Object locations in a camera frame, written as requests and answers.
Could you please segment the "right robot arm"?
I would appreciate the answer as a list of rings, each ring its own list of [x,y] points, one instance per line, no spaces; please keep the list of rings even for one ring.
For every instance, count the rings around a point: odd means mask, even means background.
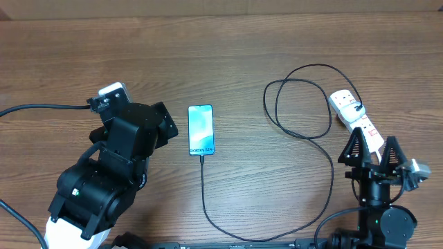
[[[351,167],[345,177],[359,183],[359,206],[343,210],[337,216],[358,213],[356,230],[336,229],[327,240],[327,248],[406,248],[417,226],[410,210],[396,205],[405,191],[417,188],[419,170],[408,160],[397,139],[389,136],[381,162],[376,165],[361,128],[355,128],[338,158]]]

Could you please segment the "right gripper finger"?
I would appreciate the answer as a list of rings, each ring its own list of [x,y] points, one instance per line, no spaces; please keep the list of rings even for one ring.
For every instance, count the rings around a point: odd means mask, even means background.
[[[388,136],[381,157],[380,168],[383,173],[393,173],[408,161],[395,136]]]
[[[350,167],[366,167],[372,163],[368,145],[360,127],[354,128],[338,162]]]

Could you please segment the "Samsung Galaxy smartphone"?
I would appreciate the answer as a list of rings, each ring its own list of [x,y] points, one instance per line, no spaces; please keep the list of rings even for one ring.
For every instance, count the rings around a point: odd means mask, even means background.
[[[215,153],[213,106],[210,104],[188,107],[188,145],[191,156]]]

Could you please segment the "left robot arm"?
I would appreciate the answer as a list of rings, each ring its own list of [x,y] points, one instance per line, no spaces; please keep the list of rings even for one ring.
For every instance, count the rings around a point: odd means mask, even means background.
[[[99,248],[147,182],[150,156],[177,136],[163,102],[132,102],[116,89],[87,100],[103,125],[77,163],[63,171],[49,206],[47,248]]]

